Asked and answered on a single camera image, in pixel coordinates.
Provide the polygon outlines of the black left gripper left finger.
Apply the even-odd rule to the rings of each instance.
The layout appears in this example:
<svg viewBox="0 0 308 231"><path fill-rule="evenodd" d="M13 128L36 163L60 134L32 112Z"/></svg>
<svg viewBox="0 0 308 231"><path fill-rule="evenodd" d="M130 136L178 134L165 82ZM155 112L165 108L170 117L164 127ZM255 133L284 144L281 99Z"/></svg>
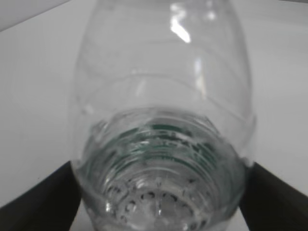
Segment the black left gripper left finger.
<svg viewBox="0 0 308 231"><path fill-rule="evenodd" d="M81 193L71 163L66 162L42 182L0 208L2 231L68 231Z"/></svg>

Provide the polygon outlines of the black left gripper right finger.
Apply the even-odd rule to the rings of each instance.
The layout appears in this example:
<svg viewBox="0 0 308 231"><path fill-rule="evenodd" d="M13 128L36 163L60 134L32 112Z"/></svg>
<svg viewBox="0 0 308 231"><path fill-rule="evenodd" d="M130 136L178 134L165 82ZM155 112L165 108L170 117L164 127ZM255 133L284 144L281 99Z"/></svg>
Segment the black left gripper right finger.
<svg viewBox="0 0 308 231"><path fill-rule="evenodd" d="M240 211L250 231L308 230L308 196L258 163L250 170Z"/></svg>

